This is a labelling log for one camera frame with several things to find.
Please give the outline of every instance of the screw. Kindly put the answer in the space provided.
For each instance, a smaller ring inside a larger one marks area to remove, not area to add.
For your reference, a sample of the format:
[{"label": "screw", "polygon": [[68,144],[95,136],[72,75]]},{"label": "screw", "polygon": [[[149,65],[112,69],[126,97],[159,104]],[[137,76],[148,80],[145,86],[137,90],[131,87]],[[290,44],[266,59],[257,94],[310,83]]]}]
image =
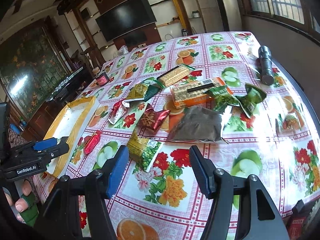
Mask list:
[{"label": "screw", "polygon": [[69,179],[69,176],[68,175],[63,175],[60,180],[61,181],[67,181]]},{"label": "screw", "polygon": [[102,169],[95,169],[95,170],[93,171],[93,173],[94,173],[95,175],[100,175],[100,174],[102,173]]},{"label": "screw", "polygon": [[249,176],[249,178],[250,178],[251,180],[253,180],[253,181],[257,181],[257,180],[258,180],[258,177],[257,177],[256,175],[254,175],[254,174],[251,174],[251,175]]},{"label": "screw", "polygon": [[218,175],[222,175],[222,174],[224,174],[224,170],[218,168],[218,169],[216,169],[216,173],[217,173]]}]

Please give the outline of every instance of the ceiling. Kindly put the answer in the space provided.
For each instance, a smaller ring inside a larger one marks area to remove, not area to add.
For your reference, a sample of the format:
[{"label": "ceiling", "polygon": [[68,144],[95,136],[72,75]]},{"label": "ceiling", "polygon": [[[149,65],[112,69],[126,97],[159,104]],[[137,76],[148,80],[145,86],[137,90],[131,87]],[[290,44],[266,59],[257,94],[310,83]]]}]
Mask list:
[{"label": "ceiling", "polygon": [[55,0],[22,0],[19,11],[12,14],[15,2],[16,0],[0,22],[0,44],[30,23],[57,13]]}]

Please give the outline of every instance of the floral wall mural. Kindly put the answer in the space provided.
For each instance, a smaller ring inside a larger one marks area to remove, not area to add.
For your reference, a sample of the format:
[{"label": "floral wall mural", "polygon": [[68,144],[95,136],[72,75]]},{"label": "floral wall mural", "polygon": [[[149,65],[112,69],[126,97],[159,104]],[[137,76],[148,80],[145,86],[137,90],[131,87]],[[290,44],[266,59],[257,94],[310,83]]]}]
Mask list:
[{"label": "floral wall mural", "polygon": [[1,81],[27,120],[66,76],[39,22],[0,45]]}]

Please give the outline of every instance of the window sill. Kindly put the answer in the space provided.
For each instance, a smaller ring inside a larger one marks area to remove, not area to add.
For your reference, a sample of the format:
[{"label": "window sill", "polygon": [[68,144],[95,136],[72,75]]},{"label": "window sill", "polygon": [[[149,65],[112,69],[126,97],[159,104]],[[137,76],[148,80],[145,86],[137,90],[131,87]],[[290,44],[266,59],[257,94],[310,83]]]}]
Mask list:
[{"label": "window sill", "polygon": [[261,20],[265,20],[265,21],[268,21],[268,22],[273,22],[275,24],[279,24],[285,28],[288,28],[304,37],[306,37],[307,39],[309,39],[310,41],[312,41],[313,43],[315,43],[316,45],[320,46],[320,41],[318,41],[316,38],[314,38],[313,36],[311,36],[310,34],[302,31],[302,30],[299,30],[291,25],[288,25],[288,24],[285,24],[283,22],[279,22],[279,21],[276,21],[274,19],[270,19],[270,18],[266,18],[266,17],[262,17],[262,16],[257,16],[257,15],[249,15],[249,14],[245,14],[245,16],[249,16],[249,17],[253,17],[253,18],[258,18],[258,19],[261,19]]}]

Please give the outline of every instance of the floral tablecloth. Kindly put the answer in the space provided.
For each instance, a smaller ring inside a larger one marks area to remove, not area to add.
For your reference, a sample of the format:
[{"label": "floral tablecloth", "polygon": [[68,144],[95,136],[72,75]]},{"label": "floral tablecloth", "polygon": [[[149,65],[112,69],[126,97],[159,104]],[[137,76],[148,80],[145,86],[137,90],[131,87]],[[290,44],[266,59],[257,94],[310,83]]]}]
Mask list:
[{"label": "floral tablecloth", "polygon": [[[129,112],[111,125],[107,118],[114,103],[125,98],[135,84],[185,63],[195,71],[178,84],[222,77],[235,95],[246,94],[245,83],[259,86],[267,93],[267,98],[250,119],[239,108],[233,109],[223,132],[223,138],[229,144],[198,144],[204,157],[235,175],[259,175],[283,218],[290,215],[298,200],[316,198],[319,196],[320,172],[319,136],[315,124],[300,95],[276,65],[273,66],[274,84],[265,86],[261,83],[257,61],[259,47],[249,32],[206,33],[153,44],[109,61],[106,70],[110,83],[104,87],[92,83],[80,95],[95,95],[102,107],[83,133],[66,174],[71,178],[85,176],[97,165],[97,154],[107,146],[112,148],[114,155],[121,144],[126,145],[147,103],[131,103]],[[183,109],[173,107],[169,88],[156,94],[148,103],[156,111],[171,110],[169,123],[156,134],[138,127],[138,135],[165,141],[168,132],[184,115]],[[202,106],[211,108],[212,104],[208,102]],[[291,131],[279,129],[280,116],[289,114],[296,117],[295,124],[298,122],[300,127],[295,126]],[[85,156],[84,142],[96,130],[102,131],[101,141]],[[200,239],[212,201],[199,191],[188,157],[191,145],[165,142],[148,173],[129,160],[117,193],[107,201],[119,239],[129,240],[130,234],[138,236],[132,239],[145,239],[145,236],[146,239],[161,240]],[[44,202],[56,179],[40,174],[34,177],[34,182]],[[84,197],[79,198],[79,208],[83,235],[88,236]],[[234,238],[237,208],[235,199],[228,239]],[[127,238],[121,237],[128,228]]]}]

